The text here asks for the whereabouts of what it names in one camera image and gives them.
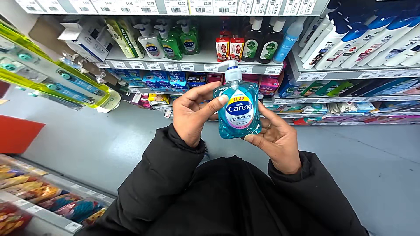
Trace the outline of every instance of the jacket sleeve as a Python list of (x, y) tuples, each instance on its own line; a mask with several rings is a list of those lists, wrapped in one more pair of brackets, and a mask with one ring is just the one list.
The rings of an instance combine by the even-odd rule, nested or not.
[(144, 234), (185, 190), (204, 152), (202, 140), (189, 147), (172, 124), (156, 130), (142, 160), (118, 188), (118, 198), (97, 223), (77, 235)]
[(271, 160), (268, 174), (293, 201), (305, 207), (338, 236), (368, 236), (352, 206), (315, 153), (299, 151), (301, 170), (292, 175), (278, 171)]

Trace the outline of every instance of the fingernail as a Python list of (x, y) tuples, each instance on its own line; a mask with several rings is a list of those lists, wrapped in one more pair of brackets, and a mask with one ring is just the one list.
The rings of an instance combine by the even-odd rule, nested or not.
[(244, 137), (245, 141), (252, 142), (254, 140), (254, 137), (251, 134), (248, 134)]
[(229, 97), (226, 94), (223, 94), (222, 96), (217, 98), (221, 104), (225, 104), (228, 102)]

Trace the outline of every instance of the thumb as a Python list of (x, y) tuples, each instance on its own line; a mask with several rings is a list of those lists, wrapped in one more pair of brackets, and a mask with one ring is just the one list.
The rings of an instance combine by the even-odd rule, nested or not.
[(211, 100), (205, 107), (197, 111), (196, 114), (206, 121), (211, 115), (219, 111), (228, 102), (228, 99), (228, 96), (223, 94), (222, 96)]

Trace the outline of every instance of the green hand wash bottle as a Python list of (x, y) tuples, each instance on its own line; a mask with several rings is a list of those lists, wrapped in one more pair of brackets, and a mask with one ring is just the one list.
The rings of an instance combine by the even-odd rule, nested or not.
[(179, 35), (181, 43), (183, 45), (183, 52), (185, 55), (194, 55), (200, 52), (197, 37), (193, 31), (189, 30), (189, 25), (186, 20), (179, 20), (177, 23), (181, 23), (182, 33)]
[(176, 43), (176, 39), (169, 36), (169, 32), (166, 31), (162, 25), (155, 25), (155, 29), (159, 30), (160, 37), (158, 38), (158, 41), (163, 47), (166, 57), (172, 60), (181, 60), (182, 53)]

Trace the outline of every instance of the hand soap bottle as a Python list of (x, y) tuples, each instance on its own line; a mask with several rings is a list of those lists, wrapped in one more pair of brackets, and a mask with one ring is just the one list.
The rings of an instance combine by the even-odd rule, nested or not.
[(218, 112), (219, 134), (224, 139), (244, 137), (261, 132), (258, 112), (258, 87), (256, 83), (243, 82), (241, 69), (236, 60), (227, 60), (216, 65), (228, 65), (225, 71), (226, 84), (216, 88), (213, 96), (228, 96), (228, 102)]
[(168, 35), (162, 25), (155, 25), (155, 29), (159, 30), (160, 38), (159, 43), (163, 47), (163, 51), (166, 54), (166, 57), (172, 60), (181, 60), (182, 53), (178, 47), (176, 39)]
[(198, 40), (193, 31), (189, 30), (189, 25), (186, 20), (179, 20), (177, 23), (181, 23), (182, 33), (179, 35), (181, 43), (184, 48), (185, 55), (194, 55), (200, 52)]
[(135, 29), (138, 29), (142, 34), (139, 37), (139, 42), (146, 49), (147, 54), (150, 59), (159, 59), (164, 58), (165, 54), (163, 53), (163, 48), (158, 42), (158, 36), (156, 33), (152, 33), (149, 28), (146, 28), (143, 24), (137, 24), (133, 26)]

